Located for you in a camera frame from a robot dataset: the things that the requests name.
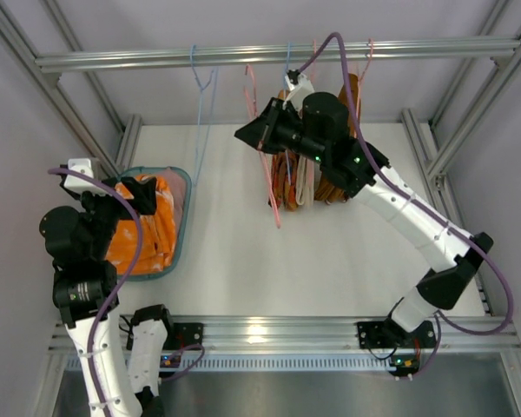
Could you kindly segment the pink trousers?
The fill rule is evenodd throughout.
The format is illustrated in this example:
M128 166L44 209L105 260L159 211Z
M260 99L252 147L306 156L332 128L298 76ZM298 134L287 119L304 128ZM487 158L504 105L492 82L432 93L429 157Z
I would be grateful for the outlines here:
M164 177L173 197L175 229L176 234L179 234L185 207L185 195L188 188L187 183L179 172L171 168L164 171Z

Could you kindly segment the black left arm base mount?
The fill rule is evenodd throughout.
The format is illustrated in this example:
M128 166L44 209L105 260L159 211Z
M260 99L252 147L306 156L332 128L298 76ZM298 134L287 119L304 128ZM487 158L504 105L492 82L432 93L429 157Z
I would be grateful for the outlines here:
M200 322L175 322L168 330L163 348L175 351L194 344L202 344L204 324Z

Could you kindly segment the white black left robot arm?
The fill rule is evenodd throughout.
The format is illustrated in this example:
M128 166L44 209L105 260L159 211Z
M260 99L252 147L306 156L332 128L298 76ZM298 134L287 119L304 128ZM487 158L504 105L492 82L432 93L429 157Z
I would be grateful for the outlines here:
M127 278L106 259L119 221L155 213L156 179L120 181L129 197L115 192L113 179L91 179L88 189L72 194L83 210L53 208L39 232L53 259L52 299L81 363L91 415L163 416L160 359L172 319L162 304L136 310L126 358L117 293Z

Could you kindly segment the orange white tie-dye trousers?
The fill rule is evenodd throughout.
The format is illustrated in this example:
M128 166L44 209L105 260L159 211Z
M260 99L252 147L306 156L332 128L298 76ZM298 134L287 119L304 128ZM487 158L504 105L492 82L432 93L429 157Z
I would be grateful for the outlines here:
M176 198L164 175L136 175L142 181L156 178L156 211L153 215L142 215L140 224L143 244L132 275L160 273L168 267L175 253L182 207L176 207ZM127 272L137 245L137 228L131 219L120 220L106 254L119 275Z

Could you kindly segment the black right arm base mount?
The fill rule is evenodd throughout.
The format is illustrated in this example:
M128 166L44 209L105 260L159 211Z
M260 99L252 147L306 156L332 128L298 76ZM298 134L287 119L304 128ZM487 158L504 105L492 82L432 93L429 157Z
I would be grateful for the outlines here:
M434 348L437 344L437 333L430 321L423 321L412 332L405 331L395 322L358 321L355 324L361 349L394 349L415 348L415 342L421 348Z

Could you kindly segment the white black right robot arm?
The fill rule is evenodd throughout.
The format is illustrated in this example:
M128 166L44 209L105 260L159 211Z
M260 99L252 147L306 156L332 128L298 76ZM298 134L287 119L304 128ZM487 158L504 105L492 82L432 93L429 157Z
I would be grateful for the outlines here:
M426 318L455 307L493 240L456 227L420 199L383 154L351 136L348 119L346 105L331 93L312 93L301 110L274 97L234 135L261 152L290 150L318 163L332 185L380 215L422 254L428 272L381 327L386 338L400 345Z

